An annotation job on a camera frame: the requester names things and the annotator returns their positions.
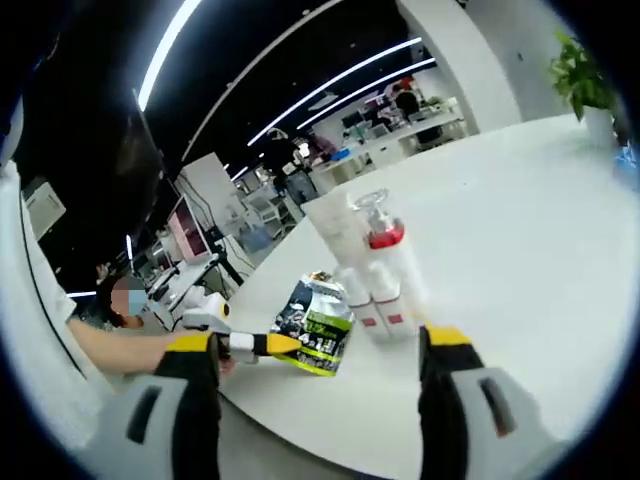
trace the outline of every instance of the office desk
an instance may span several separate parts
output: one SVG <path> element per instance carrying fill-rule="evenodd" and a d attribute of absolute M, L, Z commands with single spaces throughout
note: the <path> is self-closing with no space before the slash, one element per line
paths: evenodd
<path fill-rule="evenodd" d="M 431 118 L 426 118 L 399 130 L 394 130 L 383 137 L 375 140 L 369 140 L 364 145 L 352 149 L 349 152 L 349 155 L 340 161 L 329 162 L 328 164 L 324 163 L 317 168 L 314 168 L 311 173 L 311 178 L 316 184 L 316 188 L 322 190 L 321 193 L 327 193 L 337 184 L 341 183 L 341 180 L 336 179 L 335 177 L 336 169 L 339 170 L 338 174 L 343 176 L 346 180 L 352 180 L 356 177 L 355 166 L 353 164 L 355 159 L 367 153 L 375 155 L 375 152 L 385 149 L 393 149 L 395 155 L 398 157 L 397 161 L 399 161 L 408 156 L 402 151 L 400 145 L 400 141 L 402 139 L 457 120 L 462 120 L 462 117 L 458 113 L 444 111 Z"/>
<path fill-rule="evenodd" d="M 561 116 L 415 155 L 339 189 L 390 189 L 431 294 L 430 318 L 474 341 L 536 399 L 545 427 L 575 438 L 611 392 L 635 336 L 637 196 L 612 152 Z M 265 331 L 298 277 L 335 261 L 305 219 L 231 300 L 230 322 Z M 335 378 L 275 359 L 239 365 L 222 392 L 319 457 L 384 478 L 419 478 L 412 344 L 378 352 L 358 326 Z"/>

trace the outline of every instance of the desk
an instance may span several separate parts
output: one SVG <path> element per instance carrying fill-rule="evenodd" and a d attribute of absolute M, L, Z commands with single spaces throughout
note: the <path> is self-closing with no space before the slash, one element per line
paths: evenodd
<path fill-rule="evenodd" d="M 429 315 L 469 335 L 487 366 L 529 391 L 559 439 L 606 401 L 634 337 L 637 196 L 573 116 L 515 125 L 415 155 L 339 186 L 390 189 L 428 283 Z M 308 219 L 231 300 L 230 322 L 265 331 L 298 277 L 335 261 Z M 378 353 L 356 328 L 335 378 L 275 359 L 239 365 L 222 392 L 251 418 L 331 462 L 419 478 L 412 348 Z M 309 420 L 314 406 L 323 416 Z"/>
<path fill-rule="evenodd" d="M 398 150 L 400 149 L 400 140 L 416 135 L 417 133 L 420 133 L 422 131 L 429 130 L 430 128 L 446 125 L 448 123 L 455 122 L 461 119 L 462 117 L 458 113 L 445 111 L 431 118 L 426 118 L 412 125 L 408 125 L 399 130 L 395 130 L 383 137 L 377 138 L 375 140 L 369 140 L 364 145 L 352 149 L 349 152 L 349 155 L 342 160 L 337 162 L 330 162 L 329 164 L 325 163 L 317 168 L 314 168 L 311 173 L 311 178 L 314 183 L 316 183 L 316 187 L 320 190 L 323 190 L 321 193 L 326 193 L 337 184 L 336 180 L 333 177 L 335 169 L 339 169 L 348 180 L 352 180 L 356 176 L 353 166 L 353 160 L 359 158 L 360 156 L 367 153 L 371 154 L 385 148 L 393 148 L 393 150 L 397 152 L 396 155 L 399 157 L 398 160 L 400 160 L 401 158 L 407 156 L 401 150 Z"/>

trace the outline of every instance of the green leaves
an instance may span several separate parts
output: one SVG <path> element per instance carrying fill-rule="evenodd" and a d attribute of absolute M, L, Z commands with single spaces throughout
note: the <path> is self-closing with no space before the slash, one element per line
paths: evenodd
<path fill-rule="evenodd" d="M 571 105 L 578 120 L 582 120 L 585 106 L 611 108 L 613 91 L 600 74 L 593 57 L 566 33 L 557 31 L 556 38 L 562 44 L 562 51 L 549 66 L 549 72 L 555 79 L 553 87 Z"/>

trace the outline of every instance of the office floor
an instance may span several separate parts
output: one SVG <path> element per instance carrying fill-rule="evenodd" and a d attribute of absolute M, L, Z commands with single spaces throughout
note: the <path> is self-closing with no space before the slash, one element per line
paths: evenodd
<path fill-rule="evenodd" d="M 220 407 L 218 459 L 222 480 L 375 479 L 333 465 L 287 443 L 224 397 L 220 397 Z"/>

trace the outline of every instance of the white bottle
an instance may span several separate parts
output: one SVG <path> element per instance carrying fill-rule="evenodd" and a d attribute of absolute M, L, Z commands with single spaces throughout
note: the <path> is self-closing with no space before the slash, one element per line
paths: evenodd
<path fill-rule="evenodd" d="M 363 326 L 364 331 L 376 342 L 389 341 L 391 339 L 389 329 L 356 269 L 338 267 L 334 272 L 334 278 L 344 288 L 347 305 Z"/>
<path fill-rule="evenodd" d="M 402 284 L 384 262 L 367 266 L 367 283 L 378 312 L 393 338 L 415 336 L 417 329 L 402 297 Z"/>
<path fill-rule="evenodd" d="M 427 316 L 426 283 L 404 223 L 382 207 L 387 196 L 386 189 L 370 193 L 359 198 L 354 209 L 362 213 L 369 258 L 382 261 L 400 280 L 410 317 L 416 326 L 420 326 Z"/>

